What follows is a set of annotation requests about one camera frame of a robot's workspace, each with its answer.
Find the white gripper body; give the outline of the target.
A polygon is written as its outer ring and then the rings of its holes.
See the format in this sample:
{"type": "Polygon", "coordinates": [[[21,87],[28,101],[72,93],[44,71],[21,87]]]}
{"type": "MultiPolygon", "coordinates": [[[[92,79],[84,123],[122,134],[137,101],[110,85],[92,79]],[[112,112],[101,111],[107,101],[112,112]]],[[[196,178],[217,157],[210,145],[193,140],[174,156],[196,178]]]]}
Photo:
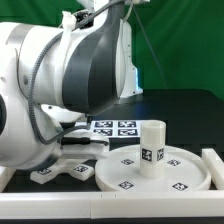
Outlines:
{"type": "Polygon", "coordinates": [[[109,153],[109,138],[93,132],[73,132],[61,140],[63,159],[105,159],[109,153]]]}

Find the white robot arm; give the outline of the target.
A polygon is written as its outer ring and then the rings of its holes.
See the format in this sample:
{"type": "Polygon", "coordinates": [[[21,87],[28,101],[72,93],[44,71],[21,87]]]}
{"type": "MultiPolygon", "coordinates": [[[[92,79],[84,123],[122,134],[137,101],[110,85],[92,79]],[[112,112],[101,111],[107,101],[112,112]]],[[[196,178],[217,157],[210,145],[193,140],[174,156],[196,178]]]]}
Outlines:
{"type": "Polygon", "coordinates": [[[39,170],[62,155],[65,130],[44,111],[92,117],[136,90],[131,7],[143,0],[79,0],[60,27],[0,22],[0,166],[39,170]]]}

